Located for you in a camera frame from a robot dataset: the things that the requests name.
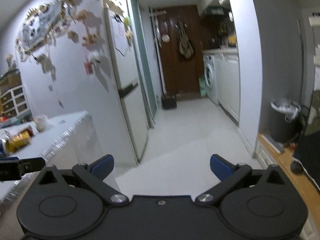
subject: washing machine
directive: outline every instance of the washing machine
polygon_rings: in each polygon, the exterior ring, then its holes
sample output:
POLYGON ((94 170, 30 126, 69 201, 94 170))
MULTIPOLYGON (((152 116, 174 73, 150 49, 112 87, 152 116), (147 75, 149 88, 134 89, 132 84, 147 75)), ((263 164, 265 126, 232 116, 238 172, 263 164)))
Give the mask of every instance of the washing machine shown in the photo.
POLYGON ((217 95, 217 75, 213 55, 204 55, 204 76, 208 98, 216 105, 219 105, 217 95))

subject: black box on floor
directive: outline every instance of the black box on floor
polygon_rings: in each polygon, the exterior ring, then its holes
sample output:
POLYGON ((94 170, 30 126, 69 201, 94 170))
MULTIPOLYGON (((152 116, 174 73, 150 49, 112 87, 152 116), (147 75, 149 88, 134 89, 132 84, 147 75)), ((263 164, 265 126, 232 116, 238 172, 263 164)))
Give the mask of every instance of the black box on floor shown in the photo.
POLYGON ((173 109, 177 108, 177 97, 176 95, 162 95, 161 103, 163 109, 173 109))

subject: white tile floor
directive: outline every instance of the white tile floor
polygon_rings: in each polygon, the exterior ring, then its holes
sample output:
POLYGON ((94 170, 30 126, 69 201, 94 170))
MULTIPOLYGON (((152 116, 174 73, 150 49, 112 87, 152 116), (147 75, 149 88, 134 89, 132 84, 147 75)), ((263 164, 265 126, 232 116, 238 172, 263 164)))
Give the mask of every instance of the white tile floor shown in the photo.
POLYGON ((191 195, 194 199, 220 182, 210 170, 212 154, 261 169, 242 144, 236 125, 208 98, 178 102, 175 110, 159 109, 155 121, 140 165, 114 170, 121 192, 129 197, 191 195))

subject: red tag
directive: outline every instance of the red tag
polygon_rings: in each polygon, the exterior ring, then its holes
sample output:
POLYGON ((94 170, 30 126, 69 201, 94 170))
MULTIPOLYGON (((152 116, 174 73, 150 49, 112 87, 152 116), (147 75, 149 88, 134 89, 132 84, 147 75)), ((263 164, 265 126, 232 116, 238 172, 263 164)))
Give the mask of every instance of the red tag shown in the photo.
POLYGON ((93 74, 93 67, 92 67, 92 63, 91 62, 85 62, 84 63, 84 68, 85 68, 85 72, 87 73, 87 75, 91 75, 93 74))

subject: wooden tabletop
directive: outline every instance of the wooden tabletop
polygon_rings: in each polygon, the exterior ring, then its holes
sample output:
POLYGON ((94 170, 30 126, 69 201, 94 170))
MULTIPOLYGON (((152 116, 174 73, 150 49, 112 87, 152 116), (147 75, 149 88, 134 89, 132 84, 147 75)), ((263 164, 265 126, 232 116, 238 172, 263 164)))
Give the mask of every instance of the wooden tabletop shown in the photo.
POLYGON ((269 144, 261 137, 260 134, 258 135, 258 140, 263 144, 263 146, 268 150, 272 157, 277 161, 278 165, 291 180, 292 184, 296 187, 300 196, 306 203, 309 212, 312 215, 312 218, 317 226, 318 232, 320 232, 320 194, 316 189, 316 186, 314 186, 314 184, 309 180, 307 175, 295 175, 291 172, 290 164, 293 161, 292 155, 294 149, 292 147, 286 147, 284 153, 278 154, 269 146, 269 144))

